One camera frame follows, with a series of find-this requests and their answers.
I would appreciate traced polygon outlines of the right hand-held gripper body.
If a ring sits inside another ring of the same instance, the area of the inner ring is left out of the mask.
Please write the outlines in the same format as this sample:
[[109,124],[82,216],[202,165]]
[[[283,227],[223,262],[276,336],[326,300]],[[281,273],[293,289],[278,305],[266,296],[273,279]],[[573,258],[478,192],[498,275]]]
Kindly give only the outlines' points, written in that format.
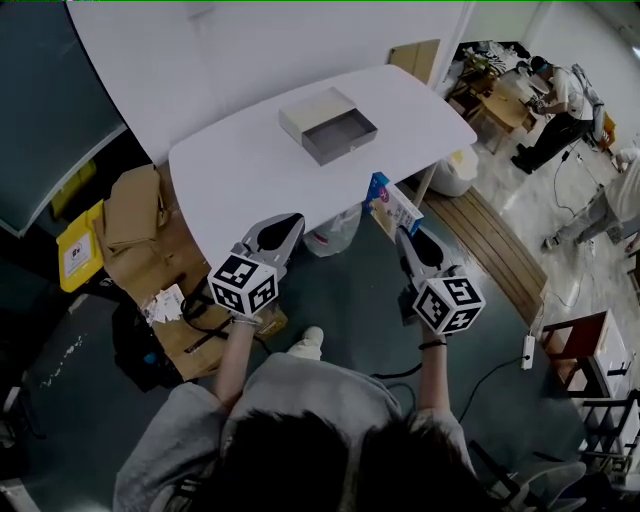
[[452,335],[470,328],[486,306],[476,284],[460,273],[459,265],[428,274],[429,268],[419,265],[413,270],[401,264],[409,279],[398,298],[404,325],[423,321],[435,334]]

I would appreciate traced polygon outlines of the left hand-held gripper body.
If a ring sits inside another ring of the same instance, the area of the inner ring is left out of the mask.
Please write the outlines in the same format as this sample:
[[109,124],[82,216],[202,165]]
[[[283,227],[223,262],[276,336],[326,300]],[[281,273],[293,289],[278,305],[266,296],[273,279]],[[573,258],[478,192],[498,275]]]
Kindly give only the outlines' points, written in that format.
[[210,270],[207,282],[214,303],[235,315],[256,317],[279,295],[289,250],[268,250],[256,238],[236,242]]

